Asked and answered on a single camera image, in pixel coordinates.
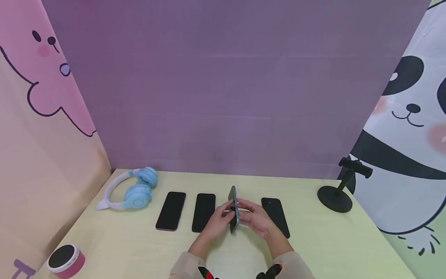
light yellow table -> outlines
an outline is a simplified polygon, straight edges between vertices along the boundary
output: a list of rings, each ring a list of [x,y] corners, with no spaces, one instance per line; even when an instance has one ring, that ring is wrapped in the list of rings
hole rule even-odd
[[[111,178],[125,170],[117,170]],[[128,179],[113,192],[119,201],[136,179]],[[282,202],[291,233],[289,242],[301,254],[317,279],[414,279],[365,211],[353,199],[353,209],[336,213],[323,206],[317,190],[337,186],[336,180],[293,179],[240,175],[159,172],[148,207],[138,211],[95,211],[104,188],[61,242],[79,246],[86,256],[73,279],[162,279],[196,233],[191,231],[198,193],[214,193],[217,206],[227,201],[232,185],[237,196],[256,203],[262,197]],[[178,230],[158,231],[155,223],[169,191],[185,192],[186,202]],[[226,232],[213,247],[208,269],[221,279],[255,279],[272,259],[265,242],[240,226]],[[56,278],[43,266],[36,279]]]

cartoon backdrop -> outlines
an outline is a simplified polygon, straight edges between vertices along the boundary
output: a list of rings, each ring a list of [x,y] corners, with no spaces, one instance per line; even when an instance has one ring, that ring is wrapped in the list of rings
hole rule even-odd
[[[446,274],[446,1],[433,1],[350,156],[348,188],[420,279]]]
[[[43,3],[113,167],[336,178],[429,0]]]
[[[39,269],[110,176],[40,0],[0,7],[0,271]]]

beige sleeve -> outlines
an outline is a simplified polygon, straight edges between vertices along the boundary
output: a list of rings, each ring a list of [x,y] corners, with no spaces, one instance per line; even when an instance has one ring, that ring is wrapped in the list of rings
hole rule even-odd
[[[169,279],[203,279],[198,267],[206,267],[206,263],[188,252],[183,252],[170,270]]]
[[[296,252],[288,252],[278,256],[274,262],[282,265],[277,279],[314,279],[311,270]]]

pink speaker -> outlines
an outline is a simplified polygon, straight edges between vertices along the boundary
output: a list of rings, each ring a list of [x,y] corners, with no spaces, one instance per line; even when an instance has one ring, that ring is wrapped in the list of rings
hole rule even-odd
[[[46,267],[60,279],[76,275],[85,263],[85,256],[76,245],[66,244],[57,248],[46,262]]]

panda eye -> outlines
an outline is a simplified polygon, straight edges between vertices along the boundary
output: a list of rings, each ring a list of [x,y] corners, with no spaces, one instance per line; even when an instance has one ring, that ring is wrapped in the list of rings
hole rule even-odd
[[[437,90],[437,99],[443,112],[446,114],[446,78],[440,84]]]
[[[412,87],[420,79],[423,71],[423,61],[418,57],[405,56],[401,58],[386,89],[384,89],[383,96],[397,94]]]

